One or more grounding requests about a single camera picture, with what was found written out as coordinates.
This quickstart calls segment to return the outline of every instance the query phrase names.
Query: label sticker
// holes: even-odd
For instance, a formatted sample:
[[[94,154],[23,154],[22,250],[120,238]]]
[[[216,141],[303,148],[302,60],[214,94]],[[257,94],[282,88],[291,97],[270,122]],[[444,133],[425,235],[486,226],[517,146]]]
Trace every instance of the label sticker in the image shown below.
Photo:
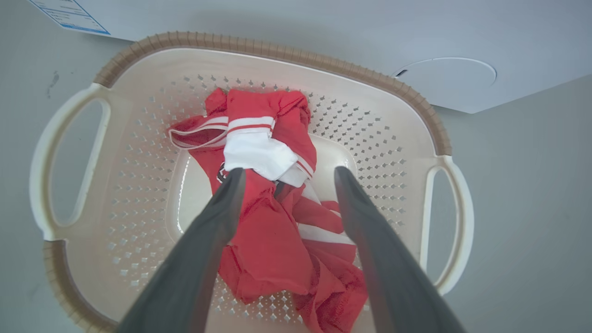
[[[76,0],[30,0],[37,8],[51,17],[64,28],[90,31],[93,33],[110,33],[103,28]]]

